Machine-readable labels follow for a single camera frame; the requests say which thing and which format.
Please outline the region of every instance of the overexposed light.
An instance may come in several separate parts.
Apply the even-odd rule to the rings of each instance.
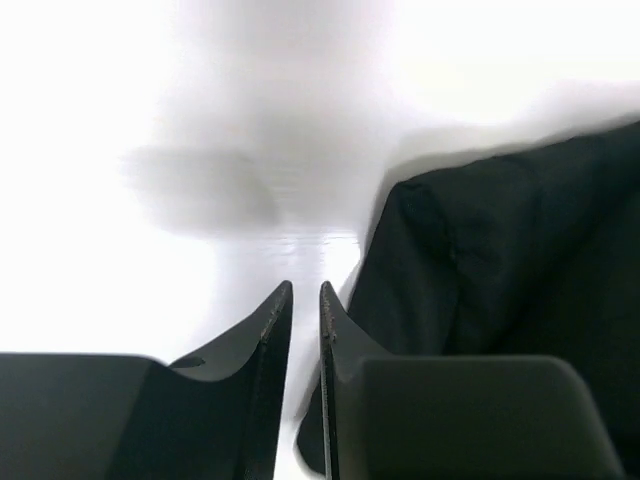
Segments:
[[[628,0],[400,0],[379,68],[411,108],[506,124],[559,80],[637,79],[639,14]]]

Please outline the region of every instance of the black fabric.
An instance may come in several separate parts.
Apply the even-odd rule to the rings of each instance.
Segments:
[[[638,192],[640,123],[402,182],[349,314],[396,354],[565,358],[638,475]],[[298,444],[322,472],[317,390]]]

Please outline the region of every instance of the pointed tip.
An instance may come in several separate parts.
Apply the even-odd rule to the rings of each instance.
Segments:
[[[273,293],[281,292],[282,294],[289,296],[293,294],[293,283],[290,280],[284,280],[276,287]]]
[[[333,288],[333,285],[331,284],[331,282],[324,282],[320,286],[320,300],[321,300],[321,305],[324,308],[327,308],[327,307],[331,309],[339,308],[344,312],[344,307],[342,306],[342,302],[340,301],[340,298],[338,298],[338,294]]]

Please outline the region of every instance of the white background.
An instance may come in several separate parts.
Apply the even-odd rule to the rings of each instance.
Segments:
[[[348,299],[391,185],[640,113],[639,18],[631,0],[3,2],[0,350],[170,362],[292,280],[276,479],[304,478],[319,285]]]

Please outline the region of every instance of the black jacket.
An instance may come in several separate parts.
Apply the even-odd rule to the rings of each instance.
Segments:
[[[640,123],[391,191],[350,316],[396,354],[555,355],[640,473]],[[324,471],[321,403],[298,438]]]

